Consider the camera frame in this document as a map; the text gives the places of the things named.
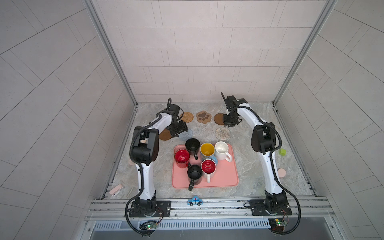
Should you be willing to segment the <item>woven rattan round coaster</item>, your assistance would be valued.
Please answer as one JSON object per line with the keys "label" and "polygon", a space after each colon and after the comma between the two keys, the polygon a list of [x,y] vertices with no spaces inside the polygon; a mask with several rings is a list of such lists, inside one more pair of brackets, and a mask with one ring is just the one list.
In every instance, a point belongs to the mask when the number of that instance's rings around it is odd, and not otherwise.
{"label": "woven rattan round coaster", "polygon": [[193,121],[193,119],[194,119],[194,115],[192,113],[184,112],[182,121],[184,121],[185,123],[190,123]]}

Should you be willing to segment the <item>dark brown wooden coaster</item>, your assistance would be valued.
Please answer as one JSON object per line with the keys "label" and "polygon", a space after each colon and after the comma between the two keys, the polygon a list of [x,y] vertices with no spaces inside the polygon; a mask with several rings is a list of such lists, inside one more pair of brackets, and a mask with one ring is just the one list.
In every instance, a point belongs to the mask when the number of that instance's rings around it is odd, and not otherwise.
{"label": "dark brown wooden coaster", "polygon": [[159,134],[159,139],[162,141],[168,141],[172,138],[171,132],[168,129],[164,129],[160,134]]}

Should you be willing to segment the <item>multicolour woven round coaster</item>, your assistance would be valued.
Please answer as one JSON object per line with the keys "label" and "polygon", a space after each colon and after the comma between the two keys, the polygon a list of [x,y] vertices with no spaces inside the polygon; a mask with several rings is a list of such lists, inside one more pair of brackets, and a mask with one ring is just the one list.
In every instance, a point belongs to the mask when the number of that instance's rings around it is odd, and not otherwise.
{"label": "multicolour woven round coaster", "polygon": [[230,131],[227,128],[220,127],[216,129],[215,136],[221,141],[226,141],[230,139]]}

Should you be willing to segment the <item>paw shaped cork coaster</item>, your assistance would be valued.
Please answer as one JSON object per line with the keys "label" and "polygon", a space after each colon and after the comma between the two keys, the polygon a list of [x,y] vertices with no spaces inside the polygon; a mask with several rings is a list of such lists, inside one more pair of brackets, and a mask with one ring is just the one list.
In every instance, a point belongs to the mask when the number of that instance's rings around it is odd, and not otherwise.
{"label": "paw shaped cork coaster", "polygon": [[212,114],[207,111],[200,111],[196,114],[198,123],[207,124],[211,122]]}

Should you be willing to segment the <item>grey-blue woven round coaster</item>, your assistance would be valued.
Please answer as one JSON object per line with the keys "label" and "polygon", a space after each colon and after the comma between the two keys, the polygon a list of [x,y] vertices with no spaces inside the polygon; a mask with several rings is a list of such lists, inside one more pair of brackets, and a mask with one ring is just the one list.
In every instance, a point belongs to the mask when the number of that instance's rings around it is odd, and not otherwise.
{"label": "grey-blue woven round coaster", "polygon": [[189,139],[193,138],[193,131],[192,129],[188,129],[187,131],[184,131],[182,133],[179,134],[179,139],[181,141],[187,141]]}

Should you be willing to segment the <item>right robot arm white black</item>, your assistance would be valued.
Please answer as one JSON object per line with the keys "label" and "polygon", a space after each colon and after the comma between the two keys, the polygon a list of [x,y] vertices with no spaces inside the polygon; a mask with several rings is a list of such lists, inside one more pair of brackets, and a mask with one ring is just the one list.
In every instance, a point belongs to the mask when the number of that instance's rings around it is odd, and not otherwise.
{"label": "right robot arm white black", "polygon": [[269,215],[277,215],[280,212],[288,216],[292,211],[285,211],[288,208],[287,194],[291,195],[298,207],[298,219],[295,225],[287,231],[270,229],[270,232],[278,235],[288,235],[293,233],[301,222],[301,206],[298,198],[285,188],[278,176],[275,151],[282,147],[282,138],[274,123],[265,122],[249,105],[245,99],[236,99],[235,96],[221,94],[225,102],[227,113],[223,116],[225,127],[234,127],[241,121],[246,121],[252,128],[251,146],[253,150],[262,156],[262,168],[265,176],[265,195],[264,210]]}

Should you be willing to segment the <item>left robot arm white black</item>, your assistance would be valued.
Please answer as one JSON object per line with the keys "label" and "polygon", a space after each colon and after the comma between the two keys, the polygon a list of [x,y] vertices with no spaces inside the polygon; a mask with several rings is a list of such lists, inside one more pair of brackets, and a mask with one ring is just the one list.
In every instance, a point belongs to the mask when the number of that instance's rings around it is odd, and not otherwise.
{"label": "left robot arm white black", "polygon": [[145,216],[153,216],[157,211],[156,190],[154,187],[153,162],[159,153],[159,134],[167,129],[171,137],[176,138],[179,134],[188,130],[187,124],[179,115],[181,109],[178,105],[172,104],[169,98],[167,107],[156,114],[156,118],[146,126],[137,126],[134,129],[129,156],[138,170],[139,192],[130,198],[125,206],[125,218],[133,231],[142,237],[150,236],[154,231],[148,227],[157,225],[156,221],[144,223],[145,229],[137,229],[129,219],[129,213],[136,212]]}

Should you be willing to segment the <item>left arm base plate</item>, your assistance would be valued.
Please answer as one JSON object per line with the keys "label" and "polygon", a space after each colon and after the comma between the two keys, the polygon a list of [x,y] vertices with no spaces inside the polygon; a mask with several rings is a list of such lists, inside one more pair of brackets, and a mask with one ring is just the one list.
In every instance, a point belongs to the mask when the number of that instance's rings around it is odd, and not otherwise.
{"label": "left arm base plate", "polygon": [[171,211],[171,201],[157,201],[155,211],[153,213],[145,213],[142,207],[139,207],[135,202],[128,208],[130,218],[158,218],[169,217]]}

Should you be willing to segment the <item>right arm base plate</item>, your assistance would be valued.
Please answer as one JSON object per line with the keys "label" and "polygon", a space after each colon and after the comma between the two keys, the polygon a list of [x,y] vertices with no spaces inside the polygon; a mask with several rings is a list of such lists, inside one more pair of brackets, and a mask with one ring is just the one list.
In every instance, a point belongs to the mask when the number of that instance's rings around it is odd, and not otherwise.
{"label": "right arm base plate", "polygon": [[283,204],[274,210],[268,210],[265,200],[249,200],[243,204],[243,207],[250,209],[252,216],[291,216],[293,214],[288,204]]}

